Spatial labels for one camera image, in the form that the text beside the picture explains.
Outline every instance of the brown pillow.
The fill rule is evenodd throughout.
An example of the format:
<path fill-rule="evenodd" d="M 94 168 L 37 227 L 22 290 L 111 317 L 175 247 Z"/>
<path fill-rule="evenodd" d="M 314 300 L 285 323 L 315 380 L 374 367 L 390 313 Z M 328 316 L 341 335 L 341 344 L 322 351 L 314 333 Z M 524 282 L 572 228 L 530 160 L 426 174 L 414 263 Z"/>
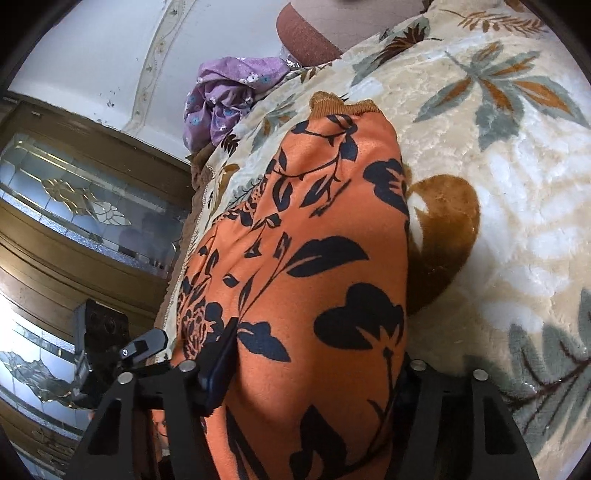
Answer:
<path fill-rule="evenodd" d="M 277 33 L 302 65 L 319 65 L 418 15 L 425 4 L 426 0 L 292 0 L 277 18 Z"/>

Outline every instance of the purple floral cloth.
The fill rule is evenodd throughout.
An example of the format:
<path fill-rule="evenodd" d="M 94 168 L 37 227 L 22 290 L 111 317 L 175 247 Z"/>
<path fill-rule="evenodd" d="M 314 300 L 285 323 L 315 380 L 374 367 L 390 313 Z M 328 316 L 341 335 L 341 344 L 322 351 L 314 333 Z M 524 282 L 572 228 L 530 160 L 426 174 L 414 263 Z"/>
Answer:
<path fill-rule="evenodd" d="M 198 152 L 209 142 L 219 145 L 251 111 L 255 95 L 274 87 L 289 70 L 279 57 L 225 57 L 202 63 L 185 104 L 185 146 Z"/>

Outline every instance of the orange floral garment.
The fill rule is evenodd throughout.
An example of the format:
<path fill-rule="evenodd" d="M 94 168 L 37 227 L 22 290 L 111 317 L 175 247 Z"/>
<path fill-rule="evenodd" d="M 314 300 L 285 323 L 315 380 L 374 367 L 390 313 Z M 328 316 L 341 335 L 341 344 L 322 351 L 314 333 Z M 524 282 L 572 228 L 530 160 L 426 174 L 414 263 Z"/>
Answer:
<path fill-rule="evenodd" d="M 202 422 L 222 480 L 381 479 L 390 462 L 407 334 L 400 148 L 371 101 L 319 92 L 311 107 L 182 282 L 175 364 L 239 319 L 238 371 Z"/>

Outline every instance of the cream plush blanket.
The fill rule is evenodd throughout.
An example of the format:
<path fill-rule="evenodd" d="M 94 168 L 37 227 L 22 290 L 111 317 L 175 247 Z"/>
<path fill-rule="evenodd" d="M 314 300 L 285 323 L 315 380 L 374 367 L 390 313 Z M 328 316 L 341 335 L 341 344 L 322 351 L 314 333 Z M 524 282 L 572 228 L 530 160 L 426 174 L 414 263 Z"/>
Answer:
<path fill-rule="evenodd" d="M 397 130 L 410 185 L 410 355 L 452 374 L 491 373 L 540 478 L 563 480 L 591 440 L 583 73 L 517 1 L 435 0 L 257 104 L 207 164 L 189 254 L 249 195 L 319 90 L 372 99 Z M 178 283 L 164 326 L 172 339 Z"/>

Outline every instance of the black mount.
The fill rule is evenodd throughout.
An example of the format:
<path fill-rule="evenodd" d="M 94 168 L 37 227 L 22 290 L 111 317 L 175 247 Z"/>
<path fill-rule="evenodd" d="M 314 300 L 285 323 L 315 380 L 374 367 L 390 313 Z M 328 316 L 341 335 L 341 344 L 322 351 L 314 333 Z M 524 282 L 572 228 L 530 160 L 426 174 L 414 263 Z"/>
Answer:
<path fill-rule="evenodd" d="M 151 410 L 164 410 L 174 480 L 219 480 L 200 424 L 218 408 L 238 361 L 232 319 L 217 342 L 176 368 L 169 361 L 121 372 L 86 429 L 64 480 L 157 480 Z M 161 330 L 121 349 L 122 362 L 140 363 L 162 350 Z"/>
<path fill-rule="evenodd" d="M 386 480 L 539 480 L 524 439 L 484 370 L 444 375 L 405 361 Z"/>
<path fill-rule="evenodd" d="M 141 366 L 165 348 L 161 330 L 121 349 L 117 380 L 103 395 L 64 480 L 220 480 L 200 418 L 210 416 L 228 391 L 238 362 L 237 328 L 232 319 L 195 361 L 175 368 L 168 361 Z M 164 410 L 166 463 L 157 463 L 151 410 Z M 483 370 L 450 377 L 406 357 L 392 421 L 384 480 L 539 480 L 501 393 Z M 14 480 L 32 480 L 14 449 L 5 447 L 0 460 Z"/>

